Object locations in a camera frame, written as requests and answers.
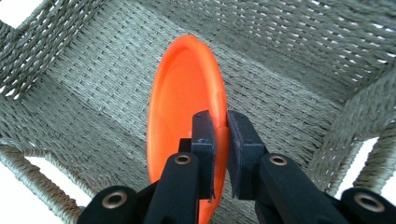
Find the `wicker basket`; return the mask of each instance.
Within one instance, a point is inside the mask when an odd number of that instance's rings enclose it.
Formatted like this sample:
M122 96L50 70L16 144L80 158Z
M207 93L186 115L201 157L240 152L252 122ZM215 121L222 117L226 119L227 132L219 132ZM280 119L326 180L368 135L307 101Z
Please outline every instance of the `wicker basket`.
M0 158L64 222L74 200L25 156L89 195L149 184L146 126L159 60L193 34L215 53L228 107L272 152L334 194L361 143L354 185L379 192L396 164L396 5L378 1L50 1L18 29L0 22ZM216 223L251 223L226 183Z

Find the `woven texture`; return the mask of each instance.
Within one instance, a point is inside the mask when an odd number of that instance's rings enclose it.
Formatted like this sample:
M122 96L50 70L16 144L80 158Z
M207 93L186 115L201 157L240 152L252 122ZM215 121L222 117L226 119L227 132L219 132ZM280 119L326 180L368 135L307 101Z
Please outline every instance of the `woven texture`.
M193 34L216 55L229 108L320 189L335 193L379 136L355 182L379 192L396 165L395 18L391 1L45 1L18 29L0 22L1 162L22 175L22 156L45 157L90 196L142 189L154 75L169 44ZM254 223L253 204L231 195L227 179L213 222Z

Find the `orange frisbee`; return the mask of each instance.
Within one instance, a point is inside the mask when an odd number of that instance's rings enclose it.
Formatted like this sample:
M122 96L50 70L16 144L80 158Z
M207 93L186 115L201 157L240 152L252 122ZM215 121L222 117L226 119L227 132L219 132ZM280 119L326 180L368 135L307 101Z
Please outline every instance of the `orange frisbee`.
M224 83L210 48L193 35L176 39L163 55L148 110L148 173L160 179L166 160L178 152L180 138L191 138L192 116L208 110L216 138L215 198L201 200L199 223L219 206L228 158L227 105Z

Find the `bolt hole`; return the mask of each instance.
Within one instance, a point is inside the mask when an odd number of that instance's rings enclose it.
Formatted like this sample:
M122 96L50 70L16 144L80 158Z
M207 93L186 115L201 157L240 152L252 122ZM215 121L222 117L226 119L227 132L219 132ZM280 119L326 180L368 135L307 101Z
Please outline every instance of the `bolt hole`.
M355 195L355 202L360 205L361 207L375 212L375 213L380 213L385 211L385 206L382 204L379 200L374 198L371 195L365 194L365 193L357 193Z
M190 162L190 160L191 160L191 158L190 158L189 156L186 156L186 155L177 156L177 157L175 158L175 162L176 162L177 164L180 164L180 165L187 164L187 163Z
M102 206L108 209L117 208L123 205L127 198L125 191L117 190L107 194L107 196L102 200Z
M271 163L275 165L286 165L288 164L288 161L286 161L283 157L280 156L272 156L270 157Z

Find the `white background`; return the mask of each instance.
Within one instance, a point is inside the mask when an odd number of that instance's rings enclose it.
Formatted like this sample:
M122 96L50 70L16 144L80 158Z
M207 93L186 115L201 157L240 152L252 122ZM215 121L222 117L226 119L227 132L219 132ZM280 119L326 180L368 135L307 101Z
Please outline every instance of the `white background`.
M17 28L42 2L42 0L3 0L0 1L0 20ZM346 174L336 198L340 198L341 192L352 187L352 182L358 176L361 167L367 159L367 155L373 147L376 139L367 141L361 149L351 169ZM77 200L77 204L86 206L91 200L81 189L75 186L63 173L49 162L40 158L29 158L31 163L41 168L41 172L61 187L71 198ZM0 163L0 223L62 223L53 215L22 182L15 179L14 175ZM382 195L396 204L396 178L387 182Z

